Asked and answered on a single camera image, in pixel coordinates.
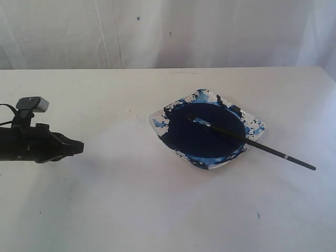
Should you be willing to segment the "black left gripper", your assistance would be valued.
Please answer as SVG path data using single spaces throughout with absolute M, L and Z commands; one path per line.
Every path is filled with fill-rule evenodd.
M 84 151 L 84 143 L 49 130 L 38 123 L 22 131 L 19 126 L 1 127 L 1 161 L 58 162 Z

